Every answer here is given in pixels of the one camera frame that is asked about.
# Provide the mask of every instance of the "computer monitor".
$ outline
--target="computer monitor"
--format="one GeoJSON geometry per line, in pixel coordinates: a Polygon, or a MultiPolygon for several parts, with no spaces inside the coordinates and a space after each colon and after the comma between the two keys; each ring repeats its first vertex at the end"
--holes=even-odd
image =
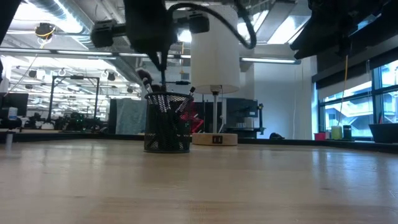
{"type": "Polygon", "coordinates": [[[18,108],[18,116],[26,116],[28,93],[0,93],[1,118],[8,116],[10,107],[18,108]]]}
{"type": "Polygon", "coordinates": [[[235,118],[257,118],[257,100],[247,100],[242,98],[227,98],[226,112],[235,118]]]}

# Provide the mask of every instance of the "lamp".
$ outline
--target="lamp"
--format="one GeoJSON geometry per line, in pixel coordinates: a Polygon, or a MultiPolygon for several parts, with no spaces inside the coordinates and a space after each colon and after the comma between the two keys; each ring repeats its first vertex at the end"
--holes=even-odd
{"type": "Polygon", "coordinates": [[[128,93],[133,93],[133,91],[134,91],[134,90],[133,90],[133,88],[132,88],[131,86],[127,87],[127,92],[128,92],[128,93]]]}
{"type": "Polygon", "coordinates": [[[30,70],[28,73],[28,76],[31,78],[36,78],[37,71],[36,70],[30,70]]]}
{"type": "Polygon", "coordinates": [[[108,72],[108,80],[109,81],[115,81],[115,76],[114,76],[114,72],[108,72]]]}
{"type": "Polygon", "coordinates": [[[58,75],[59,75],[59,76],[64,76],[65,74],[66,74],[66,71],[64,70],[64,68],[61,69],[61,70],[58,72],[58,75]]]}
{"type": "Polygon", "coordinates": [[[30,84],[28,84],[28,85],[25,85],[25,89],[27,89],[27,90],[31,90],[31,89],[33,89],[33,86],[32,86],[32,85],[30,85],[30,84]]]}
{"type": "MultiPolygon", "coordinates": [[[[238,15],[232,7],[214,5],[209,8],[237,26],[238,15]]],[[[192,35],[191,74],[197,93],[213,95],[213,133],[194,133],[192,143],[235,146],[237,134],[217,133],[217,99],[220,93],[233,93],[240,88],[239,44],[219,20],[209,15],[209,22],[209,32],[192,35]]]]}

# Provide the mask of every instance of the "pen holder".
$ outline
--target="pen holder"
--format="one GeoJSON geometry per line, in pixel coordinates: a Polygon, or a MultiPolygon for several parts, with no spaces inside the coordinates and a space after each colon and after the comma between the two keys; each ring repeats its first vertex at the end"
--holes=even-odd
{"type": "Polygon", "coordinates": [[[147,100],[145,152],[189,152],[191,103],[193,97],[179,93],[155,92],[147,100]]]}

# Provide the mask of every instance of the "lamp base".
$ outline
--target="lamp base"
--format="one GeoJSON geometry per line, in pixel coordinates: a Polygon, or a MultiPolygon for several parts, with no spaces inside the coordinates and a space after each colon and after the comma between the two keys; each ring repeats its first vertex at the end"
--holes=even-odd
{"type": "Polygon", "coordinates": [[[193,133],[192,144],[201,146],[237,146],[237,134],[193,133]]]}

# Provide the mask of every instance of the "cord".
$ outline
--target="cord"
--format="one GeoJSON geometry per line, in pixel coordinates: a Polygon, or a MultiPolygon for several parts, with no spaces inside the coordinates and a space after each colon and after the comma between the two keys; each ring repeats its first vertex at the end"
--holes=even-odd
{"type": "Polygon", "coordinates": [[[47,37],[48,38],[49,35],[51,35],[51,34],[53,34],[55,32],[56,28],[57,28],[57,26],[54,26],[54,28],[50,32],[48,32],[46,34],[36,34],[36,36],[37,37],[47,37]]]}
{"type": "Polygon", "coordinates": [[[42,45],[42,44],[44,44],[44,45],[49,44],[49,43],[51,43],[51,41],[52,41],[52,38],[49,39],[49,40],[43,40],[43,39],[41,39],[40,37],[37,38],[37,43],[39,43],[40,45],[42,45]]]}
{"type": "Polygon", "coordinates": [[[242,6],[242,4],[239,1],[235,0],[235,5],[238,8],[238,15],[243,18],[243,21],[246,23],[246,27],[248,28],[249,35],[250,35],[250,44],[246,42],[244,37],[241,34],[239,34],[239,32],[236,30],[236,28],[233,27],[226,19],[224,19],[224,17],[222,15],[218,14],[217,12],[215,12],[215,11],[205,7],[205,6],[197,5],[197,4],[194,4],[194,3],[187,3],[187,2],[186,3],[177,3],[177,4],[174,4],[173,6],[171,6],[169,8],[169,10],[167,11],[167,14],[168,14],[168,18],[170,19],[170,21],[172,21],[173,20],[173,13],[177,9],[189,7],[191,9],[195,9],[195,10],[198,10],[198,11],[207,12],[210,15],[214,16],[215,18],[217,18],[221,23],[223,23],[233,33],[233,35],[236,38],[238,38],[240,43],[243,44],[243,46],[245,48],[253,49],[253,48],[256,47],[257,37],[256,37],[256,32],[254,31],[253,25],[251,24],[251,21],[249,19],[249,13],[242,6]]]}
{"type": "MultiPolygon", "coordinates": [[[[40,46],[40,49],[43,49],[43,48],[44,48],[44,45],[46,45],[46,44],[48,43],[48,42],[47,42],[47,39],[48,39],[48,36],[46,37],[45,42],[43,42],[43,44],[40,46]]],[[[37,59],[38,56],[39,56],[38,54],[35,55],[35,58],[33,59],[32,63],[30,63],[30,65],[29,65],[29,67],[27,68],[25,74],[18,80],[18,82],[17,82],[17,83],[16,83],[16,84],[15,84],[3,97],[7,96],[9,92],[11,92],[12,90],[14,90],[15,87],[18,86],[18,85],[25,79],[25,76],[29,73],[30,68],[32,68],[33,63],[36,61],[36,59],[37,59]]]]}
{"type": "MultiPolygon", "coordinates": [[[[302,84],[302,99],[305,101],[305,94],[304,94],[304,62],[301,64],[301,84],[302,84]]],[[[307,129],[304,129],[304,139],[307,137],[307,129]]]]}
{"type": "Polygon", "coordinates": [[[296,130],[296,107],[297,107],[297,87],[296,87],[296,74],[297,70],[294,70],[294,109],[293,109],[293,139],[295,139],[295,130],[296,130]]]}
{"type": "Polygon", "coordinates": [[[338,118],[337,126],[340,125],[340,121],[341,121],[341,115],[342,115],[341,111],[343,110],[344,92],[346,91],[347,74],[348,74],[348,55],[346,56],[346,71],[345,71],[345,77],[344,77],[343,96],[341,97],[340,116],[338,118]]]}

